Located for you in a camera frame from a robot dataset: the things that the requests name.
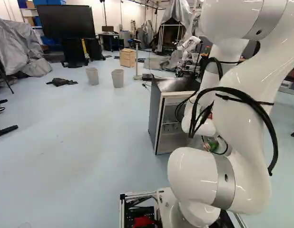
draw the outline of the gray trash can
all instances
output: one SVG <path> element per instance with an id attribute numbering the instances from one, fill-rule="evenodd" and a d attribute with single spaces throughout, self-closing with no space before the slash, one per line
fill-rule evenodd
<path id="1" fill-rule="evenodd" d="M 86 68 L 86 73 L 89 78 L 89 83 L 92 86 L 98 85 L 98 70 L 94 67 Z"/>
<path id="2" fill-rule="evenodd" d="M 111 72 L 113 86 L 115 88 L 122 88 L 124 86 L 124 70 L 116 69 Z"/>

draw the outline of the black pole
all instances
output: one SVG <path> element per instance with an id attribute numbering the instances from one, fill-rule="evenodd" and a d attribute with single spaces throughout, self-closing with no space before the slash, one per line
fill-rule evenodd
<path id="1" fill-rule="evenodd" d="M 107 26 L 107 17 L 106 17 L 106 7 L 105 7 L 105 1 L 104 1 L 104 12 L 105 12 L 105 24 Z"/>

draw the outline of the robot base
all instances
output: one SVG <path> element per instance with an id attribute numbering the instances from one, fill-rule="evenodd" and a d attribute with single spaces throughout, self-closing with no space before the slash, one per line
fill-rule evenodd
<path id="1" fill-rule="evenodd" d="M 170 188 L 158 189 L 157 200 L 163 228 L 196 228 L 183 217 L 179 203 Z M 235 227 L 227 212 L 221 210 L 218 220 L 209 228 Z"/>

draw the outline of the desk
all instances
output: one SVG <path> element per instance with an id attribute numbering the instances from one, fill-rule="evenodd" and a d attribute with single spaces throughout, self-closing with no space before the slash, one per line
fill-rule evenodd
<path id="1" fill-rule="evenodd" d="M 105 40 L 106 39 L 109 40 L 109 50 L 107 50 L 107 51 L 111 51 L 111 52 L 113 52 L 113 47 L 116 46 L 114 44 L 114 42 L 113 42 L 113 39 L 117 37 L 117 40 L 118 40 L 118 48 L 117 48 L 117 50 L 119 50 L 119 34 L 100 33 L 99 37 L 101 37 L 103 39 L 104 49 L 105 49 Z"/>

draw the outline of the white wall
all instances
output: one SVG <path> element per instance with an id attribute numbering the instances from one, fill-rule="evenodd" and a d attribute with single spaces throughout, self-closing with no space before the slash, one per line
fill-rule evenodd
<path id="1" fill-rule="evenodd" d="M 17 0 L 0 0 L 0 18 L 23 22 Z"/>
<path id="2" fill-rule="evenodd" d="M 121 4 L 122 7 L 122 21 L 123 29 L 130 30 L 130 21 L 135 20 L 136 26 L 140 27 L 144 22 L 145 6 L 139 5 L 137 3 L 123 0 L 124 3 Z M 93 20 L 96 32 L 101 32 L 101 26 L 105 25 L 104 9 L 103 4 L 99 0 L 67 0 L 68 5 L 89 5 L 92 7 Z M 120 18 L 120 0 L 106 0 L 106 16 L 107 25 L 114 26 L 115 31 L 118 31 L 118 24 L 121 23 Z M 157 26 L 159 25 L 163 10 L 159 10 L 159 15 L 157 18 Z M 151 19 L 151 9 L 149 8 L 146 12 L 146 19 Z M 156 23 L 156 16 L 154 15 L 154 25 Z"/>

